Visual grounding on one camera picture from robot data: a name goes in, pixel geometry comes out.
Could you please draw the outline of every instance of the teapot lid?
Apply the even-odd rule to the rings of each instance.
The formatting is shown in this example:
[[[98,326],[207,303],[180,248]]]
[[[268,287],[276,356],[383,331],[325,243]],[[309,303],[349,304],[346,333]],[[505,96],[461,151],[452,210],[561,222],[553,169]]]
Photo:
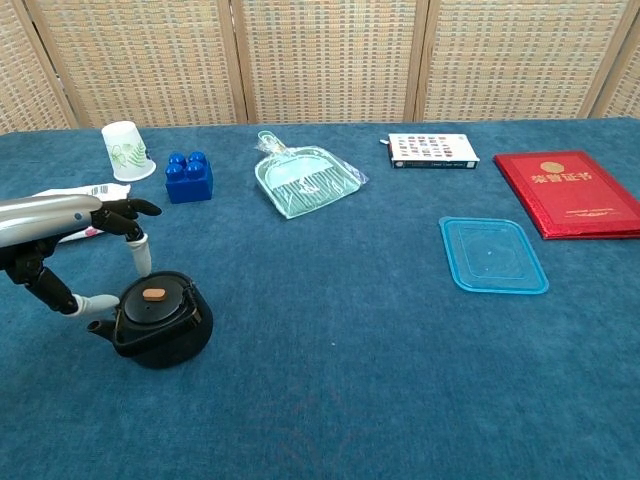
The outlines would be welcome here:
[[[151,275],[132,285],[120,304],[131,322],[145,325],[166,322],[180,308],[186,287],[187,283],[180,275]],[[162,289],[166,295],[161,301],[149,301],[144,298],[147,289]]]

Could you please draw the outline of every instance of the transparent blue container lid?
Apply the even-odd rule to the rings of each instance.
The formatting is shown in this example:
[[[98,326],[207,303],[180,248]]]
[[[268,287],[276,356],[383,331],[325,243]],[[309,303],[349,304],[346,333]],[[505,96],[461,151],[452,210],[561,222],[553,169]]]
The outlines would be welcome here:
[[[471,292],[535,295],[549,281],[522,227],[510,220],[443,217],[438,222],[453,280]]]

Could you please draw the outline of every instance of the mint green dustpan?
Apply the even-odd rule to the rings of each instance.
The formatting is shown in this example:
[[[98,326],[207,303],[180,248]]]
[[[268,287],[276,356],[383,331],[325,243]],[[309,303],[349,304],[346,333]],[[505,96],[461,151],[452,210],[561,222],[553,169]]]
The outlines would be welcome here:
[[[259,148],[270,154],[256,165],[256,178],[286,218],[313,212],[362,185],[342,160],[322,148],[287,148],[271,132],[258,137]]]

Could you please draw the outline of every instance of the black teapot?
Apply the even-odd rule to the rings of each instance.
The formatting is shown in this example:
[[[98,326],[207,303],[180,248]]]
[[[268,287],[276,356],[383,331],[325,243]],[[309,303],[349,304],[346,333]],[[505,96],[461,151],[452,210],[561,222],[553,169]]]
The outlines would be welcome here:
[[[157,272],[133,283],[121,296],[115,317],[92,322],[87,329],[109,340],[121,356],[149,368],[171,367],[196,356],[213,331],[211,309],[194,282],[178,272]]]

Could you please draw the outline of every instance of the woven screen panel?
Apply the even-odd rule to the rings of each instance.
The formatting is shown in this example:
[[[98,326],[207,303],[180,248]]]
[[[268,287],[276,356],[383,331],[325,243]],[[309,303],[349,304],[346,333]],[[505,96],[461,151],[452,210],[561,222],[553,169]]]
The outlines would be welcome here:
[[[87,126],[123,119],[139,126],[236,123],[215,1],[32,3]]]
[[[0,133],[70,128],[12,3],[0,8]]]
[[[242,1],[255,120],[402,120],[415,10],[415,0]]]
[[[624,69],[605,116],[640,118],[640,45],[636,46]]]
[[[424,119],[578,116],[626,4],[442,0]]]

